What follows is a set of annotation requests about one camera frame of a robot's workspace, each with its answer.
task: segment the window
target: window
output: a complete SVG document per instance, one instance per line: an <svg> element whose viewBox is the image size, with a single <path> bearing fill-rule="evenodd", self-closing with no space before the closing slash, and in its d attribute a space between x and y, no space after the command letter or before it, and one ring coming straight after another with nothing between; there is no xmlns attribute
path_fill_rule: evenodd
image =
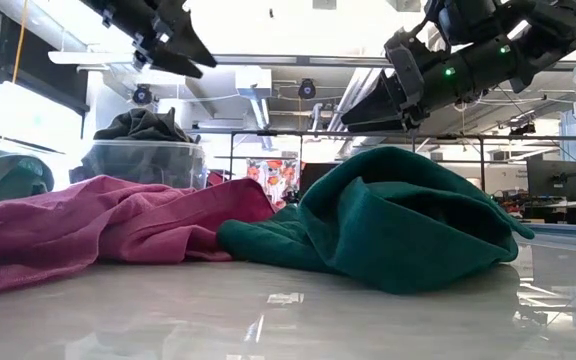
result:
<svg viewBox="0 0 576 360"><path fill-rule="evenodd" d="M18 85L0 85L0 136L69 153L80 146L82 117Z"/></svg>
<svg viewBox="0 0 576 360"><path fill-rule="evenodd" d="M70 184L70 156L80 153L81 124L82 117L61 104L9 82L0 85L0 150L41 159L52 170L54 190Z"/></svg>

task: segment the security camera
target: security camera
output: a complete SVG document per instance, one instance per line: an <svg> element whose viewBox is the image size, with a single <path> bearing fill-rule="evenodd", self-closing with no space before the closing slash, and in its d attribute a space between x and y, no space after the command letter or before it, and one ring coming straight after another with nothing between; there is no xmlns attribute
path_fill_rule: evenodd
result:
<svg viewBox="0 0 576 360"><path fill-rule="evenodd" d="M312 99L317 94L317 89L312 79L303 79L299 86L299 97L305 100Z"/></svg>
<svg viewBox="0 0 576 360"><path fill-rule="evenodd" d="M138 84L137 89L132 94L132 101L139 106L149 105L152 102L152 92L150 92L150 85Z"/></svg>

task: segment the orange cable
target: orange cable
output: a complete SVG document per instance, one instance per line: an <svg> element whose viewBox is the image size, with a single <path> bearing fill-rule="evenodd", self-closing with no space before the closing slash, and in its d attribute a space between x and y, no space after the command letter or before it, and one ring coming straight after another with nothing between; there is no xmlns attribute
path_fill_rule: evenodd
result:
<svg viewBox="0 0 576 360"><path fill-rule="evenodd" d="M17 72L19 70L19 60L21 59L21 48L24 44L24 34L26 33L26 18L28 17L28 0L24 0L24 8L21 12L21 32L19 33L19 42L17 43L17 56L15 57L15 68L12 72L12 83L17 81Z"/></svg>

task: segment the computer monitor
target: computer monitor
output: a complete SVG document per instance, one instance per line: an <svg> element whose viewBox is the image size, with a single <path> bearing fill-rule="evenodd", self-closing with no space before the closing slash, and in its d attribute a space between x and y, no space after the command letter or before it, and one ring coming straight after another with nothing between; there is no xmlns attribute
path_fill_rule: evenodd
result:
<svg viewBox="0 0 576 360"><path fill-rule="evenodd" d="M576 200L576 162L528 159L530 196Z"/></svg>
<svg viewBox="0 0 576 360"><path fill-rule="evenodd" d="M339 165L338 163L307 163L299 177L299 193L305 194L324 175Z"/></svg>

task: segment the teal cloth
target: teal cloth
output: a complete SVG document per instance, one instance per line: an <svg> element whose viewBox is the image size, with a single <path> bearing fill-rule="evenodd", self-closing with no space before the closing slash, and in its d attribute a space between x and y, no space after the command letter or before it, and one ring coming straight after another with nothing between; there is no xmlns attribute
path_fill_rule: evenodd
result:
<svg viewBox="0 0 576 360"><path fill-rule="evenodd" d="M50 168L38 158L0 150L0 201L52 191Z"/></svg>
<svg viewBox="0 0 576 360"><path fill-rule="evenodd" d="M217 239L235 259L344 274L405 294L514 260L513 230L534 237L466 179L383 147L339 165L298 207L260 223L227 221Z"/></svg>

